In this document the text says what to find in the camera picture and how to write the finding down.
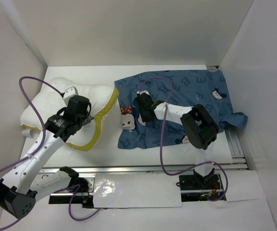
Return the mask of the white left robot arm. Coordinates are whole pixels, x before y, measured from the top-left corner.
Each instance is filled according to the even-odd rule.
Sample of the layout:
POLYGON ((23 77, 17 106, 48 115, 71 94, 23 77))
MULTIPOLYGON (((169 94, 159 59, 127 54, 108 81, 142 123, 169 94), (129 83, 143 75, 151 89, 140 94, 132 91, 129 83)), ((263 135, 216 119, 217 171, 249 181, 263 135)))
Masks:
POLYGON ((66 189, 88 191, 89 183, 70 167, 62 167, 54 174, 37 180, 36 176, 50 157, 61 148, 70 136, 91 122, 91 103, 83 96, 72 96, 66 107, 49 117, 42 131, 24 155, 24 161, 0 179, 0 207, 22 219, 35 203, 45 196, 66 189))

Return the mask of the blue cartoon print pillowcase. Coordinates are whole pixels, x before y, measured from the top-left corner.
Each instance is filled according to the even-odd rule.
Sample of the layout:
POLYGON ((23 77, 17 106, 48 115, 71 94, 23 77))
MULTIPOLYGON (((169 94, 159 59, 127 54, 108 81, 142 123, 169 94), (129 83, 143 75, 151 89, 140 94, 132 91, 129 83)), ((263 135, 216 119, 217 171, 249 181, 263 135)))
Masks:
POLYGON ((240 130, 246 127, 248 117, 233 112, 228 88, 221 71, 166 70, 144 72, 115 81, 119 91, 123 131, 118 148, 154 148, 160 146, 161 120, 144 123, 139 114, 135 97, 139 90, 145 91, 153 101, 164 101, 178 106, 203 105, 219 131, 228 125, 240 130))

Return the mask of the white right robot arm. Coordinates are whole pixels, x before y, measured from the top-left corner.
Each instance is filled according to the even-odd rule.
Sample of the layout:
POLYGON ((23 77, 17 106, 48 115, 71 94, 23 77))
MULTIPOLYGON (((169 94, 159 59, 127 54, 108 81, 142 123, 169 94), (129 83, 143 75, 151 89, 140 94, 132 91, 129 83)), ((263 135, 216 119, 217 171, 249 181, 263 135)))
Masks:
POLYGON ((189 142, 198 149, 194 166, 194 183, 204 189, 211 183, 214 175, 213 143, 217 138, 219 127, 207 112, 205 107, 197 104, 191 106, 178 106, 164 101, 154 102, 145 92, 137 92, 134 99, 143 122, 161 120, 165 127, 166 121, 183 126, 189 142))

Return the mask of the white pillow with yellow edge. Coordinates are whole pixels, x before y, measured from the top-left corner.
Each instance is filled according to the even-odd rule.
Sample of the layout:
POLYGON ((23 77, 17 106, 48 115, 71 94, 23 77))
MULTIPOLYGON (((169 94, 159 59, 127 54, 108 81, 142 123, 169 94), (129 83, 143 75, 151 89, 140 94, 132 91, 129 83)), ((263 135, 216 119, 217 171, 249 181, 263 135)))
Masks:
MULTIPOLYGON (((87 152, 91 150, 101 136, 103 122, 115 106, 119 91, 116 87, 107 84, 83 84, 65 77, 55 77, 49 80, 48 83, 60 92, 65 92, 66 89, 74 86, 79 95, 90 100, 93 120, 71 136, 66 144, 78 151, 87 152)), ((34 97, 32 103, 44 122, 66 105, 61 96, 48 86, 43 87, 40 93, 34 97)))

